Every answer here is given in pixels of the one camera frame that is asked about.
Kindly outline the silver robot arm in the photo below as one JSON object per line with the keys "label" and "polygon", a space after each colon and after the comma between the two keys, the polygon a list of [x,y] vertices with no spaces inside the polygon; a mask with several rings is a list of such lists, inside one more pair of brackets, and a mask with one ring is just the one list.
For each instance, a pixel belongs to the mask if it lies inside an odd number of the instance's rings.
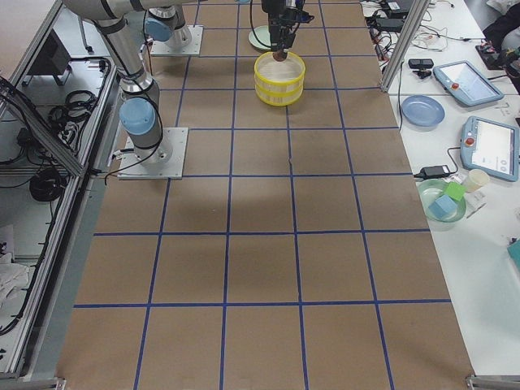
{"label": "silver robot arm", "polygon": [[[309,24],[314,16],[305,9],[305,1],[261,1],[267,15],[268,38],[261,38],[253,27],[253,2],[249,1],[249,24],[254,40],[273,53],[287,54],[293,47],[297,31],[302,24]],[[191,41],[191,32],[186,25],[181,5],[152,8],[145,13],[144,33],[154,41],[170,47],[186,46]]]}
{"label": "silver robot arm", "polygon": [[182,177],[189,130],[167,128],[159,113],[157,81],[145,69],[140,45],[132,37],[127,14],[144,14],[144,41],[181,46],[191,36],[185,25],[181,1],[66,1],[64,5],[100,33],[119,75],[122,103],[119,126],[127,133],[130,153],[113,176],[126,180]]}

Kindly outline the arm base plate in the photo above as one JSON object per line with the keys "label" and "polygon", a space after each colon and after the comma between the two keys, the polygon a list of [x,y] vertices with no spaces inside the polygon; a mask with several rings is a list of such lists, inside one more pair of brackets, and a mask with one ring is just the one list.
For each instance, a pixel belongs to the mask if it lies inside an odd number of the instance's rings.
{"label": "arm base plate", "polygon": [[202,25],[185,25],[175,30],[168,41],[154,41],[151,55],[153,57],[199,56],[203,30]]}
{"label": "arm base plate", "polygon": [[145,160],[153,149],[134,150],[133,142],[127,136],[125,148],[133,151],[122,156],[117,177],[120,180],[181,180],[188,138],[188,128],[164,128],[162,143]]}

